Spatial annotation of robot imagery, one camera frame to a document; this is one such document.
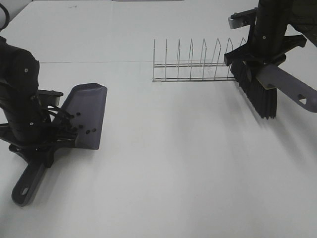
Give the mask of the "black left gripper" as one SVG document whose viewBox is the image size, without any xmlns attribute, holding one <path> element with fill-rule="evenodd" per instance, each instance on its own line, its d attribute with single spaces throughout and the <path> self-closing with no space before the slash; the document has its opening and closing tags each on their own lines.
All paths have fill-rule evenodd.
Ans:
<svg viewBox="0 0 317 238">
<path fill-rule="evenodd" d="M 44 166 L 51 168 L 57 149 L 75 147 L 72 115 L 59 106 L 42 106 L 38 89 L 23 93 L 1 83 L 0 107 L 7 119 L 0 126 L 0 138 L 10 143 L 11 152 L 43 151 Z"/>
</svg>

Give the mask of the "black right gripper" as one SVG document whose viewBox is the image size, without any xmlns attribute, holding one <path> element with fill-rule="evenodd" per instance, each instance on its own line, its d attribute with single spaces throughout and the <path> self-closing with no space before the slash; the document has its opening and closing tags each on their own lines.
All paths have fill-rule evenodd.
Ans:
<svg viewBox="0 0 317 238">
<path fill-rule="evenodd" d="M 303 35 L 285 36 L 288 17 L 257 16 L 250 26 L 247 43 L 224 55 L 226 65 L 235 60 L 272 62 L 295 47 L 304 47 Z"/>
</svg>

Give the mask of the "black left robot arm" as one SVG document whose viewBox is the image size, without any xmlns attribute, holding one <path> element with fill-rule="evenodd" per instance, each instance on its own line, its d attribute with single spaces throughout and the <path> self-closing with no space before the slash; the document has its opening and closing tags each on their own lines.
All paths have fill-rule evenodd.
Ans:
<svg viewBox="0 0 317 238">
<path fill-rule="evenodd" d="M 58 107 L 63 94 L 38 89 L 39 69 L 29 51 L 0 39 L 0 107 L 7 120 L 0 125 L 0 137 L 27 163 L 50 168 L 55 151 L 75 147 L 78 134 L 74 115 Z"/>
</svg>

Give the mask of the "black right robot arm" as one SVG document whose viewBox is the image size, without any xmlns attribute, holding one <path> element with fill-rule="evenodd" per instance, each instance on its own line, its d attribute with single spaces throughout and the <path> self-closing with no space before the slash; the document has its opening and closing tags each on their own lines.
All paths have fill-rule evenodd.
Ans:
<svg viewBox="0 0 317 238">
<path fill-rule="evenodd" d="M 257 7 L 228 18 L 231 29 L 249 26 L 245 44 L 224 55 L 224 62 L 246 61 L 266 64 L 281 60 L 307 40 L 317 43 L 315 0 L 261 0 Z"/>
</svg>

